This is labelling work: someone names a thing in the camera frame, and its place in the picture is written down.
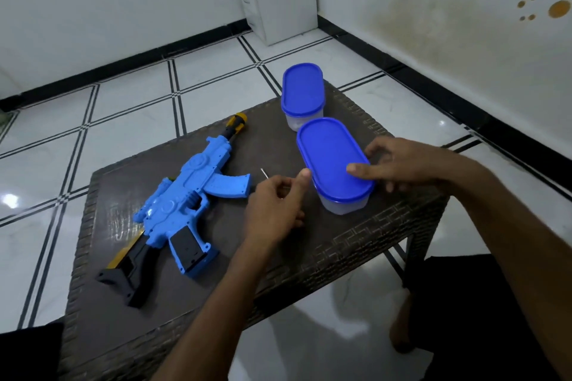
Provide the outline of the black shorts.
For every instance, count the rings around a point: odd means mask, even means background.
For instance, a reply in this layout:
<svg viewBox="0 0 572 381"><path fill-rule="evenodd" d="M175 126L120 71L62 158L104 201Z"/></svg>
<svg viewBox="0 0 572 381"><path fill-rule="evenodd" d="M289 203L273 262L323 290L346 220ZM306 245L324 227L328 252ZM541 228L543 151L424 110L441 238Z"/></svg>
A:
<svg viewBox="0 0 572 381"><path fill-rule="evenodd" d="M372 330L342 339L295 305L269 324L284 368L263 350L263 322L239 342L248 381L562 381L490 254L432 256L413 287L409 335L427 364L391 355Z"/></svg>

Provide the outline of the blue toy gun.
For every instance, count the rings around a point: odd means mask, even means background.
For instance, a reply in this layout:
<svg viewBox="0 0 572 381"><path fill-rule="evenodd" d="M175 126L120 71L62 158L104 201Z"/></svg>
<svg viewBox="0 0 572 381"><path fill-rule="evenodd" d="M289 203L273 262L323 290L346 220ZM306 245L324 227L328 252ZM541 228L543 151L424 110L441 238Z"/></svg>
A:
<svg viewBox="0 0 572 381"><path fill-rule="evenodd" d="M233 115L224 131L207 137L204 151L194 154L175 179L164 178L133 215L133 222L143 225L141 232L96 275L96 281L117 290L128 307L141 308L147 301L164 247L169 247L178 270L189 278L195 278L218 255L218 249L201 238L197 225L209 208L208 195L239 199L250 193L250 174L222 173L231 156L231 139L247 120L244 113Z"/></svg>

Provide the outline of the person's right hand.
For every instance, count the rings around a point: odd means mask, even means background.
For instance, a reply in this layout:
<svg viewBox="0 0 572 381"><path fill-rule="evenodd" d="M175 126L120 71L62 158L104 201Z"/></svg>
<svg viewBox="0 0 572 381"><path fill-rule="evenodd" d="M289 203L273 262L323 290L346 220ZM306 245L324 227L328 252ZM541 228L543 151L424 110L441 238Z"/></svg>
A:
<svg viewBox="0 0 572 381"><path fill-rule="evenodd" d="M437 146L403 138L376 137L366 146L368 158L380 154L376 164L350 163L348 174L361 180L405 182L405 191L414 185L445 180L460 161L458 154Z"/></svg>

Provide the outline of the person's right forearm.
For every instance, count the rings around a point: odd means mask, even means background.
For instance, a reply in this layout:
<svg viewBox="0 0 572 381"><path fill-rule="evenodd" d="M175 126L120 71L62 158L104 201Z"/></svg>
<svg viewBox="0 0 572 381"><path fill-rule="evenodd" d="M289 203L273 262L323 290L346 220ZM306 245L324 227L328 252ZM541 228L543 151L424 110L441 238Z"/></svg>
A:
<svg viewBox="0 0 572 381"><path fill-rule="evenodd" d="M572 381L572 247L489 169L451 153L441 177L495 257L550 364Z"/></svg>

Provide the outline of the brown wicker table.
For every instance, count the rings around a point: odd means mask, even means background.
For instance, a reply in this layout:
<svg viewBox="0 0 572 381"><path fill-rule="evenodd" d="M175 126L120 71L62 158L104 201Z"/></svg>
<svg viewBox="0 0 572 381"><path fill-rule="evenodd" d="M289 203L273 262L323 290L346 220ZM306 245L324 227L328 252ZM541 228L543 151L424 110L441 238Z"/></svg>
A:
<svg viewBox="0 0 572 381"><path fill-rule="evenodd" d="M150 379L161 360L224 276L240 244L244 199L212 200L198 230L220 254L197 276L183 276L168 249L161 251L149 300L127 307L96 275L140 233L132 216L163 177L219 134L224 116L177 139L94 172L77 241L58 375L69 381ZM404 275L424 258L447 206L433 187L387 193L376 187L368 204L343 216L328 212L314 188L304 200L305 226L279 246L260 282L246 327L318 291L407 239Z"/></svg>

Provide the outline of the person's right leg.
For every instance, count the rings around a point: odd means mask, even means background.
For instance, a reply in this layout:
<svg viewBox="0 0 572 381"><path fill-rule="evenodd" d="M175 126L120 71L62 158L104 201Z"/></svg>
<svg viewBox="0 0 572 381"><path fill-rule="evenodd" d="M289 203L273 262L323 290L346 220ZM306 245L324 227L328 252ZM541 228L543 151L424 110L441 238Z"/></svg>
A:
<svg viewBox="0 0 572 381"><path fill-rule="evenodd" d="M408 354L415 349L409 335L409 321L413 297L414 295L412 293L408 294L390 327L389 338L391 345L397 353L402 355Z"/></svg>

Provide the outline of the person's left hand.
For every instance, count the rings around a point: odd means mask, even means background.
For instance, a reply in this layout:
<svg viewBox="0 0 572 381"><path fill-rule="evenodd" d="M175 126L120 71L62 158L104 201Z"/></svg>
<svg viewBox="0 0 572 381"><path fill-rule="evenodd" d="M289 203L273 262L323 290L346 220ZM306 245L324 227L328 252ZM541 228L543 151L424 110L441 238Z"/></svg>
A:
<svg viewBox="0 0 572 381"><path fill-rule="evenodd" d="M245 243L269 254L296 227L304 225L303 199L286 199L293 177L275 175L259 183L245 211Z"/></svg>

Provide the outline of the clear container with blue lid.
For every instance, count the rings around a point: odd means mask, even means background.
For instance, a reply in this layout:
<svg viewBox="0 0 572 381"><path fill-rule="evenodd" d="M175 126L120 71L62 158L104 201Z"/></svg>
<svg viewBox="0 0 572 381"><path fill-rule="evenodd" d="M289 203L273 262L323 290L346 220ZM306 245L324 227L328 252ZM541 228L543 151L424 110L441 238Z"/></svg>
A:
<svg viewBox="0 0 572 381"><path fill-rule="evenodd" d="M361 210L375 183L347 173L347 165L368 162L347 127L332 117L315 118L297 131L296 143L323 207L335 215Z"/></svg>
<svg viewBox="0 0 572 381"><path fill-rule="evenodd" d="M291 130L324 116L325 87L323 72L312 63L289 67L282 76L281 108Z"/></svg>

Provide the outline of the person's left forearm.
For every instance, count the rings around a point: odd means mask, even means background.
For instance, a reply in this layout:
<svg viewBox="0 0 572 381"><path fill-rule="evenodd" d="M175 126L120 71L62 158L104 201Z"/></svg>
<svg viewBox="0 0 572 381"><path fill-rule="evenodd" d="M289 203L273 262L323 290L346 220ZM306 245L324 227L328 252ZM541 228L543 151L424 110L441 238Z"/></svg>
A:
<svg viewBox="0 0 572 381"><path fill-rule="evenodd" d="M249 235L190 327L151 381L228 381L256 288L278 239Z"/></svg>

